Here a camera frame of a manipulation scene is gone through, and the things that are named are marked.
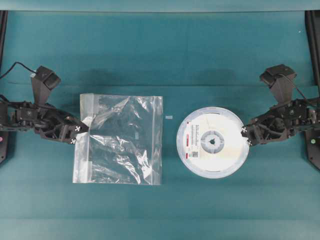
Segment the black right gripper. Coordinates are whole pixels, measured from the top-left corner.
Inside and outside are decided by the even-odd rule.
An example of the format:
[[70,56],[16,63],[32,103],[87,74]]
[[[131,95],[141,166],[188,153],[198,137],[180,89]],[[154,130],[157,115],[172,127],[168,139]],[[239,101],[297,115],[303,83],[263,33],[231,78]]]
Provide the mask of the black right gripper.
[[287,104],[275,105],[265,114],[252,118],[241,132],[250,133],[247,143],[250,147],[280,142],[314,128],[314,108],[302,99],[293,100]]

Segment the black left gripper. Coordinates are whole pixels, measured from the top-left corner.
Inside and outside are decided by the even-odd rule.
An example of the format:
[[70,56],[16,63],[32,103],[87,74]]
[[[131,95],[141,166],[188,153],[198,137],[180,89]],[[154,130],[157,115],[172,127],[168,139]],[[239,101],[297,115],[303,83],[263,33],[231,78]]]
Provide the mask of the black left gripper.
[[[9,107],[14,109],[9,119],[11,132],[27,132],[33,129],[43,139],[74,145],[77,141],[76,133],[86,133],[89,130],[78,118],[68,116],[66,111],[48,103],[37,105],[27,101],[10,102]],[[65,123],[72,131],[62,131]]]

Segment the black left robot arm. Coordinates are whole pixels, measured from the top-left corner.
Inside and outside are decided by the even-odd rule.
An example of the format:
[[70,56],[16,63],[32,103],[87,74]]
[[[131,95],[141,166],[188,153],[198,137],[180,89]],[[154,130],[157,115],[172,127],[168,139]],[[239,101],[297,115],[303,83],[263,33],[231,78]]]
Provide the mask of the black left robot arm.
[[71,113],[51,104],[13,102],[1,95],[0,130],[2,132],[34,130],[43,139],[75,144],[77,135],[88,132],[89,127]]

